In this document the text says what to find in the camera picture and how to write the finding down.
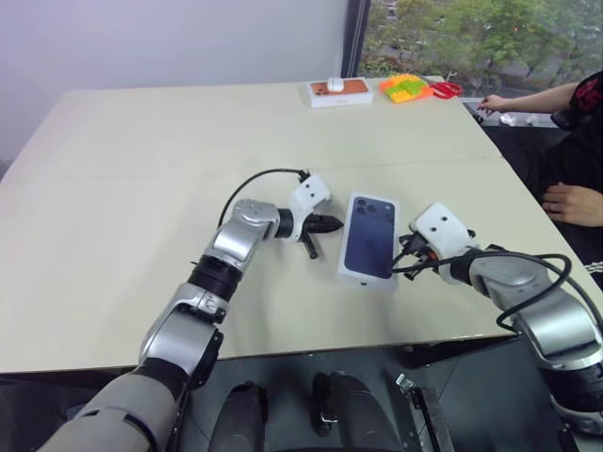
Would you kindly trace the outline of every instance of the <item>scissors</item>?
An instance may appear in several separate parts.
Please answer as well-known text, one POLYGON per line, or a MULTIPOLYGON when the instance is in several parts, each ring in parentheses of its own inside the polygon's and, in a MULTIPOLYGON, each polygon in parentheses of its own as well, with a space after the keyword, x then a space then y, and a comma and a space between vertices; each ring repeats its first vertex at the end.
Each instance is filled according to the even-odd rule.
POLYGON ((433 82, 422 75, 418 75, 418 77, 424 82, 427 82, 430 88, 433 89, 433 95, 440 99, 450 99, 454 96, 460 96, 463 93, 463 89, 456 83, 433 82))

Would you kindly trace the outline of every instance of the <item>person's arm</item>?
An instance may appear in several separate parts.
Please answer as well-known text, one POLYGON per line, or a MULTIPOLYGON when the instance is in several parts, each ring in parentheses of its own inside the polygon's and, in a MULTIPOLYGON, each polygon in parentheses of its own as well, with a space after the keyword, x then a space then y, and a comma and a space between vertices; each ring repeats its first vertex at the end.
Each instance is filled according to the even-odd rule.
POLYGON ((490 94, 486 96, 478 110, 485 110, 488 115, 495 111, 506 113, 507 111, 523 111, 529 113, 555 113, 559 110, 569 108, 569 101, 574 95, 578 83, 568 83, 537 92, 529 96, 505 99, 504 97, 490 94))

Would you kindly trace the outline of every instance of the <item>white object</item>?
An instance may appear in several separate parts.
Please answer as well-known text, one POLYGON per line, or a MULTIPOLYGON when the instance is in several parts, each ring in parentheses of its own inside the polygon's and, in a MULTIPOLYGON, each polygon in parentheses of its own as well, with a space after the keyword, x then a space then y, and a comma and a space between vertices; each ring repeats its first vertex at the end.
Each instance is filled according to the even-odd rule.
POLYGON ((297 242, 302 235, 303 221, 323 202, 331 198, 329 187, 316 174, 308 177, 289 198, 289 209, 293 215, 293 231, 286 242, 297 242))
POLYGON ((399 203, 396 200, 390 200, 387 198, 381 198, 378 196, 366 195, 364 193, 352 192, 350 194, 350 201, 348 203, 348 214, 344 221, 344 232, 341 239, 341 249, 339 252, 339 265, 337 266, 337 280, 343 283, 352 283, 358 287, 365 287, 369 289, 381 289, 393 291, 397 287, 398 278, 396 275, 391 275, 388 279, 378 278, 373 275, 366 273, 360 273, 346 267, 346 250, 348 248, 348 241, 350 240, 350 228, 353 226, 352 215, 354 212, 354 203, 357 198, 370 199, 380 202, 389 202, 394 205, 394 231, 392 236, 392 261, 396 255, 396 251, 399 249, 398 236, 399 236, 399 203))
POLYGON ((510 115, 509 113, 505 113, 504 115, 500 115, 500 122, 506 125, 510 125, 511 127, 515 127, 517 124, 517 118, 515 116, 510 115))
POLYGON ((327 81, 327 89, 331 92, 343 91, 343 79, 340 77, 331 77, 327 81))
MULTIPOLYGON (((228 196, 276 166, 319 173, 333 194, 326 213, 340 219, 355 189, 394 193, 400 232, 440 200, 481 243, 565 254, 603 310, 576 254, 457 99, 397 108, 376 96, 312 111, 300 87, 65 94, 0 183, 0 371, 135 364, 228 196)), ((296 184, 267 176, 241 196, 286 207, 296 184)), ((341 233, 315 238, 316 261, 302 244, 258 250, 220 325, 221 359, 501 335, 493 303, 430 271, 399 277, 393 294, 336 283, 341 233)))
MULTIPOLYGON (((478 246, 466 226, 441 202, 430 205, 409 227, 429 242, 430 248, 440 260, 465 254, 468 248, 478 246)), ((450 265, 440 266, 439 275, 447 283, 460 283, 450 275, 450 265)))
POLYGON ((373 102, 373 92, 368 86, 368 83, 364 77, 345 78, 341 80, 344 86, 341 91, 336 93, 333 93, 329 89, 328 82, 317 81, 307 83, 305 85, 305 89, 310 106, 312 108, 323 108, 325 106, 361 105, 370 104, 373 102), (353 93, 344 92, 346 90, 346 84, 355 81, 364 84, 365 91, 353 93), (316 84, 322 84, 322 86, 324 86, 324 90, 316 92, 314 88, 316 84))
POLYGON ((532 113, 531 115, 528 116, 528 118, 526 119, 526 122, 529 125, 531 125, 532 127, 536 127, 538 125, 538 116, 536 116, 532 113))

